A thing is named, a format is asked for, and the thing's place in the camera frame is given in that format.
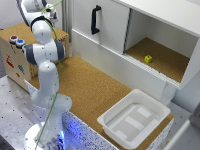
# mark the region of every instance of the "open cabinet compartment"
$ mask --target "open cabinet compartment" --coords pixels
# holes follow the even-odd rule
[[[197,43],[197,36],[131,9],[124,55],[139,60],[143,68],[148,65],[178,88],[198,72],[191,61],[198,59],[192,56],[200,50]],[[144,61],[147,55],[153,57],[152,63]]]

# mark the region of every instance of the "cabinet shelf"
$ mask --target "cabinet shelf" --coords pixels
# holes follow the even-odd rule
[[[178,82],[181,82],[190,60],[149,38],[144,38],[125,53]],[[144,61],[146,55],[153,57],[152,63]]]

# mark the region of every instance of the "empty white container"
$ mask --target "empty white container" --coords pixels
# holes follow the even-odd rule
[[[170,109],[135,89],[98,118],[105,133],[125,149],[136,149]]]

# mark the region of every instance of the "green cable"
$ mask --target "green cable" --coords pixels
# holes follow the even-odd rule
[[[63,0],[61,0],[59,3],[55,4],[55,0],[54,0],[54,5],[51,6],[51,7],[45,8],[45,9],[42,11],[41,15],[43,15],[43,13],[44,13],[45,10],[57,6],[57,5],[60,4],[62,1],[63,1]],[[50,24],[48,21],[45,21],[45,22],[50,26],[50,28],[51,28],[52,31],[54,32],[55,37],[56,37],[56,39],[57,39],[57,34],[56,34],[54,28],[51,26],[51,24]],[[58,71],[58,72],[59,72],[58,75],[59,75],[59,84],[60,84],[60,61],[59,61],[59,71]],[[39,141],[40,141],[40,139],[41,139],[41,137],[42,137],[42,134],[43,134],[44,129],[45,129],[45,127],[46,127],[47,121],[49,120],[49,117],[50,117],[51,112],[52,112],[52,110],[53,110],[54,104],[55,104],[55,102],[56,102],[57,95],[58,95],[58,92],[56,92],[56,95],[55,95],[55,97],[54,97],[54,101],[53,101],[53,104],[52,104],[52,106],[51,106],[50,112],[49,112],[49,114],[48,114],[48,116],[47,116],[47,119],[46,119],[46,121],[45,121],[45,124],[44,124],[44,126],[43,126],[43,128],[42,128],[42,132],[40,133],[40,136],[39,136],[39,138],[38,138],[38,140],[37,140],[37,144],[36,144],[35,150],[37,149],[38,143],[39,143]]]

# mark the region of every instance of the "cabinet door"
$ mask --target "cabinet door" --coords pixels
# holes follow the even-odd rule
[[[92,10],[96,5],[96,28],[99,33],[92,35]],[[122,54],[126,37],[129,8],[112,0],[74,0],[73,29],[117,53]]]

